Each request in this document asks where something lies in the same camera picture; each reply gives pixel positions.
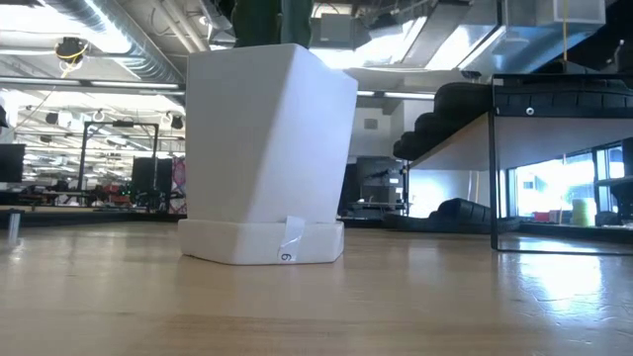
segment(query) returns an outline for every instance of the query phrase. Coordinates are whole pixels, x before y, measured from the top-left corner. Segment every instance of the ceiling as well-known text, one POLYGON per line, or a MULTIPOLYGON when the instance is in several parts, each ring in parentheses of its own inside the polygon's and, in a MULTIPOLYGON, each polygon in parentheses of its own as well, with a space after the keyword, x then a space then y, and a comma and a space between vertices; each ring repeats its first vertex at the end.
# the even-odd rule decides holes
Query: ceiling
MULTIPOLYGON (((49 4, 66 3, 59 0, 41 1, 49 4)), ((186 27, 177 25, 176 30, 182 34, 179 38, 170 28, 169 21, 157 11, 155 1, 116 1, 123 11, 116 20, 125 26, 137 27, 144 38, 140 46, 156 48, 157 53, 166 58, 165 63, 170 67, 168 69, 184 78, 191 50, 183 44, 183 38, 189 43, 189 48, 199 50, 194 46, 194 37, 186 31, 186 27)), ((201 4, 210 1, 173 0, 193 30, 195 40, 206 44, 204 50, 231 47, 234 43, 231 30, 210 33, 210 28, 216 23, 213 22, 212 26, 208 24, 217 18, 206 18, 201 7, 201 4)), ((348 15, 360 23, 362 32, 370 37, 367 38, 368 42, 354 50, 348 47, 317 47, 313 51, 328 65, 344 69, 356 78, 360 90, 423 93, 433 93, 448 82, 473 80, 466 78, 460 69, 480 71, 483 76, 477 80, 485 81, 495 72, 529 71, 539 63, 559 55, 560 27, 529 23, 525 21, 531 19, 529 16, 512 15, 516 6, 524 6, 528 2, 536 4, 537 1, 507 1, 507 9, 500 6, 497 0, 316 1, 316 26, 328 24, 328 17, 348 15), (381 15, 391 16, 395 23, 376 29, 376 21, 381 15)), ((79 0, 67 1, 71 2, 79 3, 79 0)), ((606 0, 605 4, 608 6, 611 2, 606 0)), ((116 29, 105 26, 103 33, 96 33, 86 23, 70 21, 50 6, 1 4, 0 0, 0 75, 60 77, 68 65, 60 63, 54 55, 54 47, 64 37, 77 37, 92 44, 81 66, 65 73, 67 78, 139 81, 133 59, 126 57, 127 54, 105 51, 110 46, 103 43, 116 29)), ((172 20, 177 20, 175 12, 169 8, 167 10, 172 20)), ((571 26, 572 45, 589 37, 600 26, 571 26)), ((29 169, 36 169, 39 165, 50 166, 47 162, 51 160, 56 164, 53 166, 58 167, 61 155, 70 159, 63 164, 76 169, 75 158, 79 155, 83 129, 81 122, 102 113, 106 122, 125 119, 160 124, 160 156, 184 152, 184 130, 174 130, 169 124, 169 118, 173 115, 185 114, 182 103, 173 98, 99 93, 51 94, 46 90, 0 91, 0 96, 19 103, 17 140, 27 143, 29 153, 39 157, 30 160, 32 165, 29 169), (59 111, 71 113, 70 124, 64 127, 45 122, 46 115, 59 111), (51 138, 50 142, 42 142, 42 135, 51 138)), ((398 101, 375 98, 359 98, 358 102, 359 107, 382 108, 386 114, 397 104, 398 101)), ((151 139, 142 128, 103 128, 89 140, 87 147, 88 159, 94 162, 91 163, 93 170, 117 172, 108 173, 116 177, 130 173, 132 157, 147 154, 151 139), (112 136, 124 134, 125 145, 113 144, 103 134, 103 130, 112 136), (115 148, 122 157, 108 157, 115 148)))

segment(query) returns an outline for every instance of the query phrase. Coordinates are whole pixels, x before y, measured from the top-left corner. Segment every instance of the red object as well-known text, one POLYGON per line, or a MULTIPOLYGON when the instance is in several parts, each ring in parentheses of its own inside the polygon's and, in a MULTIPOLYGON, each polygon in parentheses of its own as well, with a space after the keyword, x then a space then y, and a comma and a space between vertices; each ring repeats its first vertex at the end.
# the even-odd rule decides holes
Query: red object
POLYGON ((534 221, 538 223, 548 223, 550 221, 550 214, 548 213, 534 213, 534 221))

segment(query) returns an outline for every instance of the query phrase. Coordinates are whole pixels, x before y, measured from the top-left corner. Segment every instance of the computer monitor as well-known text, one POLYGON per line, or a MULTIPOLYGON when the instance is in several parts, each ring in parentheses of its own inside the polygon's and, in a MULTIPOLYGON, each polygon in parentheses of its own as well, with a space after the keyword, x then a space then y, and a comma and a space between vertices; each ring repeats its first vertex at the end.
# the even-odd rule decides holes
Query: computer monitor
POLYGON ((25 144, 0 144, 0 183, 22 183, 25 144))

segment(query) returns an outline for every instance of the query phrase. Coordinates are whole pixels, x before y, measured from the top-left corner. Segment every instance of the metal frame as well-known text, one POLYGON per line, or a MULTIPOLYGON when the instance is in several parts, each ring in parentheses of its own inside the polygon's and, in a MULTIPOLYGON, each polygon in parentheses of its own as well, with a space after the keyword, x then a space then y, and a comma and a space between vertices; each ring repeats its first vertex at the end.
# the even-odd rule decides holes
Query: metal frame
MULTIPOLYGON (((496 120, 503 117, 525 117, 529 118, 525 111, 527 108, 522 107, 503 107, 497 106, 496 102, 496 87, 500 81, 522 79, 556 79, 561 78, 567 81, 569 80, 588 80, 588 79, 600 79, 600 80, 622 80, 625 78, 633 78, 633 75, 622 74, 495 74, 492 80, 492 93, 493 93, 493 109, 488 112, 489 119, 489 160, 490 160, 490 199, 491 199, 491 248, 499 252, 518 252, 518 253, 540 253, 540 254, 571 254, 571 255, 633 255, 633 253, 612 253, 612 252, 578 252, 578 251, 545 251, 545 250, 521 250, 513 248, 502 248, 499 245, 498 234, 498 216, 500 215, 498 199, 500 198, 498 190, 500 185, 499 180, 499 161, 497 156, 497 130, 496 120)), ((609 119, 622 119, 633 120, 633 110, 629 108, 612 108, 612 109, 591 109, 591 108, 551 108, 551 110, 539 111, 549 112, 546 115, 539 115, 539 117, 548 117, 552 120, 557 118, 579 118, 579 119, 596 119, 596 118, 609 118, 609 119)), ((506 203, 509 206, 509 196, 506 197, 506 203)))
MULTIPOLYGON (((151 158, 154 160, 152 188, 156 189, 156 171, 158 169, 158 159, 156 158, 156 151, 158 149, 158 134, 160 132, 160 126, 159 124, 143 124, 143 123, 128 123, 128 122, 125 122, 125 123, 128 124, 128 126, 130 127, 141 126, 141 127, 154 128, 154 145, 152 148, 153 152, 152 152, 151 158)), ((120 124, 121 124, 120 122, 111 122, 111 123, 85 122, 83 123, 83 139, 81 141, 81 159, 79 161, 79 181, 77 182, 78 191, 80 191, 83 186, 84 168, 86 165, 86 148, 88 145, 88 139, 92 137, 92 135, 88 134, 88 129, 93 125, 101 126, 101 127, 103 126, 116 127, 116 126, 119 126, 120 124)))

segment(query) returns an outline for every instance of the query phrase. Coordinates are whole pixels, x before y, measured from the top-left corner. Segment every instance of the wooden floor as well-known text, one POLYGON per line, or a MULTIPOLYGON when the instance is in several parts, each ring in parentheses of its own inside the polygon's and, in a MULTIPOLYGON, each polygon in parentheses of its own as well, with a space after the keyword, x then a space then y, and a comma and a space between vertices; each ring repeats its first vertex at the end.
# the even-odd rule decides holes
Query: wooden floor
POLYGON ((0 253, 0 355, 633 352, 631 257, 346 235, 334 264, 230 267, 182 257, 175 224, 23 229, 0 253))

